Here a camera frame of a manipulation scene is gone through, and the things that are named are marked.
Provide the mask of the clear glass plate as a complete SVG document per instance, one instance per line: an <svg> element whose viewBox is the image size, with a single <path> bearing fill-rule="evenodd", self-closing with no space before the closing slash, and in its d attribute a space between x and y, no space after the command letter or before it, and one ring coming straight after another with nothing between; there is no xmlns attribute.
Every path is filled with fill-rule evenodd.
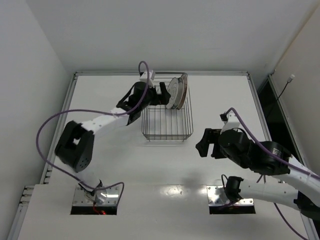
<svg viewBox="0 0 320 240"><path fill-rule="evenodd" d="M178 93L178 78L177 77L174 77L170 81L170 83L169 83L169 85L167 87L167 91L170 93L171 98L169 100L169 103L166 105L166 109L172 109L172 106L175 103L176 96L177 96L177 93Z"/></svg>

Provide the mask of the green rimmed white plate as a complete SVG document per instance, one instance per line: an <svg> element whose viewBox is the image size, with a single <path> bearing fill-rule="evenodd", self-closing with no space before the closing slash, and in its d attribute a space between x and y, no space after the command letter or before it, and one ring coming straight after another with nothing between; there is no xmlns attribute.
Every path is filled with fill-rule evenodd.
<svg viewBox="0 0 320 240"><path fill-rule="evenodd" d="M172 109L178 110L177 107L181 101L182 98L182 94L183 94L183 83L182 80L180 79L180 77L178 78L178 92L177 92L177 96L175 98L175 102L172 106Z"/></svg>

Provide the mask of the orange sunburst white plate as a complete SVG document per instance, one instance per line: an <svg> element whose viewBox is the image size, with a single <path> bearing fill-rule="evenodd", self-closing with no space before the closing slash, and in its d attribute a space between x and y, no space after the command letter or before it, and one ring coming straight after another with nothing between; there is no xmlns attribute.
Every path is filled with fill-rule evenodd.
<svg viewBox="0 0 320 240"><path fill-rule="evenodd" d="M181 97L181 100L179 102L179 105L177 106L177 109L180 110L185 101L186 101L186 98L187 98L187 93L188 93L188 90L189 90L189 79L188 79L188 75L184 72L180 79L182 80L182 83L183 83L183 91L182 91L182 97Z"/></svg>

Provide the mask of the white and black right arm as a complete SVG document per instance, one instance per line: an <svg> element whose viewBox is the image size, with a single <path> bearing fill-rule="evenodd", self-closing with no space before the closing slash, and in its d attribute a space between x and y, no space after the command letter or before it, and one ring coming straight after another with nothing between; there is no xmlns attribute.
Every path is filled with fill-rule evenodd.
<svg viewBox="0 0 320 240"><path fill-rule="evenodd" d="M229 130L206 128L195 148L199 155L229 159L262 177L263 183L241 176L221 176L221 186L208 186L208 203L216 213L228 211L244 200L261 200L289 207L303 216L320 219L320 181L283 146L273 141L254 141L235 127Z"/></svg>

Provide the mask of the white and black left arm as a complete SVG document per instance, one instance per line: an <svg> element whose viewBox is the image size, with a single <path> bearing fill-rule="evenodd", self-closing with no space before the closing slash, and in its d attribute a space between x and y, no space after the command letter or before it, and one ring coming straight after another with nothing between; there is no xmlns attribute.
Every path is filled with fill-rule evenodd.
<svg viewBox="0 0 320 240"><path fill-rule="evenodd" d="M79 186L90 200L102 203L106 198L105 190L96 190L103 186L102 181L85 171L92 160L95 140L116 128L132 124L148 106L167 105L171 94L164 82L159 85L160 93L157 93L154 86L138 81L110 111L110 115L103 114L80 123L72 120L64 127L54 153L73 170Z"/></svg>

